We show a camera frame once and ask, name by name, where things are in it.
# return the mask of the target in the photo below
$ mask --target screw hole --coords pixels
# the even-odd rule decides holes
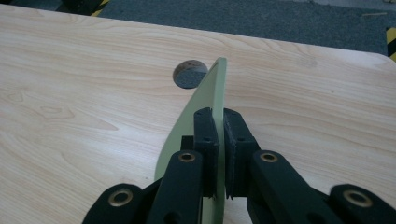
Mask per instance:
[[[178,159],[184,162],[190,162],[195,160],[195,156],[190,153],[183,153],[178,156]]]
[[[194,89],[198,87],[207,73],[204,63],[196,60],[189,60],[180,63],[173,73],[173,80],[182,89]]]
[[[369,197],[354,189],[345,190],[344,198],[359,207],[370,207],[373,205],[373,201]]]
[[[277,156],[272,153],[269,153],[269,152],[262,153],[260,155],[260,158],[262,158],[263,161],[267,161],[267,162],[276,162],[277,161]]]
[[[108,203],[113,207],[120,207],[129,203],[133,196],[129,189],[119,189],[108,197]]]

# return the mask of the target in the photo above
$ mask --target wooden table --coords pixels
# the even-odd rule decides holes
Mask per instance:
[[[396,63],[343,49],[0,6],[0,223],[80,223],[146,187],[193,91],[186,60],[229,61],[225,104],[314,188],[396,206]],[[245,201],[224,223],[249,223]]]

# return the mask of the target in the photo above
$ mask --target round hole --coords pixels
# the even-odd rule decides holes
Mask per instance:
[[[182,89],[193,89],[198,87],[206,73],[207,67],[204,63],[188,60],[176,67],[173,80]]]
[[[326,220],[318,213],[308,213],[306,219],[312,224],[325,224]]]
[[[370,207],[373,205],[373,201],[369,197],[354,189],[344,191],[344,198],[359,207]]]
[[[195,156],[190,153],[183,153],[178,156],[178,159],[184,162],[189,162],[195,160]]]
[[[268,162],[277,161],[277,156],[269,152],[262,153],[260,155],[260,158],[262,158],[263,161],[268,161]]]
[[[181,220],[181,216],[179,213],[176,212],[170,212],[166,214],[165,217],[163,218],[163,221],[166,224],[177,224],[180,223],[180,220]]]
[[[108,197],[108,203],[113,207],[120,207],[129,203],[132,198],[133,194],[129,189],[119,189]]]

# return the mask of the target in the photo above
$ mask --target gray carpet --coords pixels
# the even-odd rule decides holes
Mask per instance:
[[[300,1],[110,0],[99,16],[387,55],[385,31],[396,26],[395,4],[384,10]],[[14,0],[12,4],[55,10],[60,2]]]

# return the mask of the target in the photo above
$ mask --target light green board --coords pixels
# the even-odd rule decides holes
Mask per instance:
[[[163,177],[168,162],[175,152],[180,150],[182,135],[193,135],[193,114],[204,107],[212,108],[213,120],[216,124],[220,147],[218,163],[217,198],[204,198],[202,223],[222,223],[224,214],[224,128],[223,108],[227,60],[218,58],[195,93],[187,103],[172,131],[163,145],[155,170],[155,179]]]

